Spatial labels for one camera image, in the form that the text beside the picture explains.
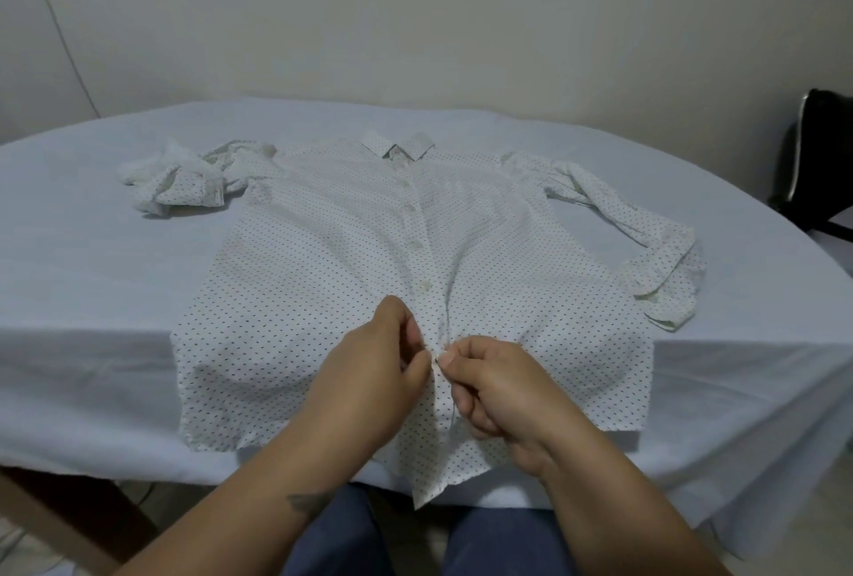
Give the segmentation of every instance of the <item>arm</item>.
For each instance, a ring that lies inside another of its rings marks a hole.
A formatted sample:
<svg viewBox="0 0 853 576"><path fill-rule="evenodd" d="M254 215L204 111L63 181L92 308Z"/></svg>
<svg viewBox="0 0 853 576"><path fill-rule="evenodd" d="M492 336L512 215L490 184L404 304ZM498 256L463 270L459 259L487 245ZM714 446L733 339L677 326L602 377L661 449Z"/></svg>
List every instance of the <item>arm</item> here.
<svg viewBox="0 0 853 576"><path fill-rule="evenodd" d="M117 576L272 576L304 528L403 425L431 376L400 299L326 358L299 414Z"/></svg>
<svg viewBox="0 0 853 576"><path fill-rule="evenodd" d="M475 437L538 477L586 576L729 572L667 499L520 346L471 336L438 359Z"/></svg>

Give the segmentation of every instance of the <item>hand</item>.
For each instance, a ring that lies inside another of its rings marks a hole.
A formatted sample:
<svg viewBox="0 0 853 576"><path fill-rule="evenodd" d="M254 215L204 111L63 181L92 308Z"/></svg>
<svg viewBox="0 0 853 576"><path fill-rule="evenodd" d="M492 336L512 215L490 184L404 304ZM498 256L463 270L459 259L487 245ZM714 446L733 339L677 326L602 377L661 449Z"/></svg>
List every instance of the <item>hand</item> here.
<svg viewBox="0 0 853 576"><path fill-rule="evenodd" d="M553 464L549 429L582 413L539 362L520 345L472 335L449 345L438 365L472 435L503 437L515 465L541 479Z"/></svg>
<svg viewBox="0 0 853 576"><path fill-rule="evenodd" d="M329 353L296 418L334 438L336 461L351 460L355 473L400 430L432 376L431 364L415 317L389 295L370 322Z"/></svg>

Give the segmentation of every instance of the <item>fingernail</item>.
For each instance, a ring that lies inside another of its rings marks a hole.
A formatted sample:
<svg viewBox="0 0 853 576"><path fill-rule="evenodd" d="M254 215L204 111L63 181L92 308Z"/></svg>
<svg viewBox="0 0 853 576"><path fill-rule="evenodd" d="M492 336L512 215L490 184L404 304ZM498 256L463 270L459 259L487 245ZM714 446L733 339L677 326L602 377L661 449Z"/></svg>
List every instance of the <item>fingernail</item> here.
<svg viewBox="0 0 853 576"><path fill-rule="evenodd" d="M442 352L438 355L438 365L441 369L447 367L453 360L453 352Z"/></svg>

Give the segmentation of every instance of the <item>forearm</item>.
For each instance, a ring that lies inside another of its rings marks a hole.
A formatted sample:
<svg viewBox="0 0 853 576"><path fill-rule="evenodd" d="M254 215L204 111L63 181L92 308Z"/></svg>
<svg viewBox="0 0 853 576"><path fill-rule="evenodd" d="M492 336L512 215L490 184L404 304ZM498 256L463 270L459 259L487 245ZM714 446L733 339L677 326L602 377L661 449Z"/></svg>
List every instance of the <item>forearm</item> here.
<svg viewBox="0 0 853 576"><path fill-rule="evenodd" d="M544 436L542 476L585 576L727 574L664 495L571 405Z"/></svg>
<svg viewBox="0 0 853 576"><path fill-rule="evenodd" d="M359 468L336 445L294 420L119 576L279 573L307 524Z"/></svg>

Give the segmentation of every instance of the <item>floor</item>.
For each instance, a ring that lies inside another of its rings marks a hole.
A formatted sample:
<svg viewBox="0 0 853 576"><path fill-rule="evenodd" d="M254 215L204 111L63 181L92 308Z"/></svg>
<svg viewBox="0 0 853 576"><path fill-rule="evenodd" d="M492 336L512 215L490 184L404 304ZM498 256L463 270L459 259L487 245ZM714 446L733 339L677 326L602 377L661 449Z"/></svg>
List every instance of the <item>floor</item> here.
<svg viewBox="0 0 853 576"><path fill-rule="evenodd" d="M206 493L200 486L122 485L128 497L166 528ZM447 544L448 511L425 507L414 514L403 497L372 496L379 525L401 576L438 574ZM741 562L725 556L734 576L849 576L853 565L853 452L838 459L806 503L775 554ZM0 519L0 576L87 576L36 538Z"/></svg>

